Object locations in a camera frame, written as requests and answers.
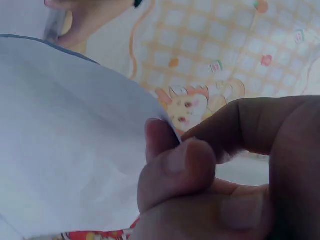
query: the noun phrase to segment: fingernail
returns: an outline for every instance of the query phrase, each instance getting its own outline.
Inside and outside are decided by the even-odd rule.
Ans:
[[[264,196],[246,195],[229,197],[221,205],[221,221],[231,230],[250,230],[262,219]]]
[[[192,139],[189,139],[173,150],[167,157],[166,167],[174,174],[179,174],[187,168],[188,146]]]

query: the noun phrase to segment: patterned fabric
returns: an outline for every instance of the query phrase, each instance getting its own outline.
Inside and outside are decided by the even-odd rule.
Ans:
[[[78,231],[65,232],[59,235],[41,236],[29,240],[127,240],[130,238],[133,229],[136,227],[139,218],[131,225],[129,229],[119,231]]]
[[[132,79],[183,133],[239,98],[303,94],[319,27],[317,0],[157,0]]]

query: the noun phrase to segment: hand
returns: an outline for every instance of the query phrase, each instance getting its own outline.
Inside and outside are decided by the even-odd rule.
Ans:
[[[132,240],[263,240],[271,231],[268,188],[215,179],[216,157],[205,142],[178,145],[160,120],[146,124],[147,165],[138,186],[140,222]]]
[[[72,12],[69,32],[57,44],[69,48],[86,41],[90,35],[133,6],[134,0],[45,0],[52,9]]]
[[[220,226],[224,226],[222,229],[229,226],[227,229],[230,230],[238,227],[239,220],[246,223],[245,219],[233,217],[232,214],[225,219],[228,216],[224,214],[225,204],[220,204],[217,196],[232,199],[233,194],[240,192],[241,196],[252,193],[250,196],[253,197],[261,195],[263,187],[251,188],[253,191],[250,192],[248,187],[208,177],[214,171],[214,161],[222,163],[225,155],[232,157],[242,150],[270,155],[269,192],[274,208],[275,231],[281,234],[280,239],[319,239],[319,119],[318,96],[241,99],[228,104],[187,132],[183,136],[183,146],[187,145],[187,152],[182,155],[180,151],[173,157],[171,151],[166,150],[176,146],[175,138],[161,130],[159,122],[154,122],[157,126],[153,128],[161,132],[156,129],[151,131],[149,123],[146,128],[149,160],[142,171],[138,190],[141,222],[137,225],[133,240],[150,236],[156,236],[156,239],[158,236],[214,239],[212,233],[218,234],[216,239],[220,239],[219,234],[223,233]],[[178,174],[169,174],[165,163],[179,162],[183,156],[187,159],[186,168]],[[207,193],[211,194],[212,204],[204,199],[209,197]],[[256,221],[256,225],[251,225],[252,228],[247,232],[236,232],[237,235],[231,239],[242,239],[239,234],[243,233],[247,234],[244,239],[264,237],[272,222],[272,216],[266,214],[271,209],[268,207],[268,195],[264,196],[260,222]],[[217,218],[217,212],[220,212],[220,218]]]

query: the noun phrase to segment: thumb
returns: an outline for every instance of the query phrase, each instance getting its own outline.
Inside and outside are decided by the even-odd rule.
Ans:
[[[189,139],[174,150],[150,161],[138,184],[141,213],[174,197],[210,187],[215,178],[216,157],[204,141]]]
[[[261,192],[230,196],[221,203],[220,221],[232,231],[247,231],[246,239],[262,239],[273,226],[273,209],[268,194]]]

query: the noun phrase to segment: finger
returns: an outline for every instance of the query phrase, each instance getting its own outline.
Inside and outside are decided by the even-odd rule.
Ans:
[[[72,0],[44,0],[44,4],[51,9],[66,11],[72,11],[78,6],[78,2]]]
[[[224,196],[254,195],[261,192],[266,192],[269,195],[269,185],[245,186],[216,178],[208,192]]]
[[[86,26],[85,20],[85,16],[80,12],[74,12],[70,30],[60,36],[56,44],[64,48],[70,48],[86,41],[91,34],[91,32],[88,32],[91,28]]]
[[[154,118],[145,123],[145,141],[147,163],[179,145],[179,140],[171,126],[165,121]]]
[[[228,239],[264,240],[270,234],[274,210],[265,187],[242,186],[241,191],[223,199],[220,206],[222,226],[233,230],[227,231]]]
[[[248,150],[270,154],[283,122],[297,108],[315,97],[246,98],[223,107],[182,138],[196,137],[209,143],[218,163],[224,154]]]
[[[297,109],[270,154],[270,194],[277,230],[290,239],[320,237],[320,99]]]
[[[216,158],[211,147],[190,139],[147,164],[139,179],[141,213],[170,198],[208,188],[215,177]]]

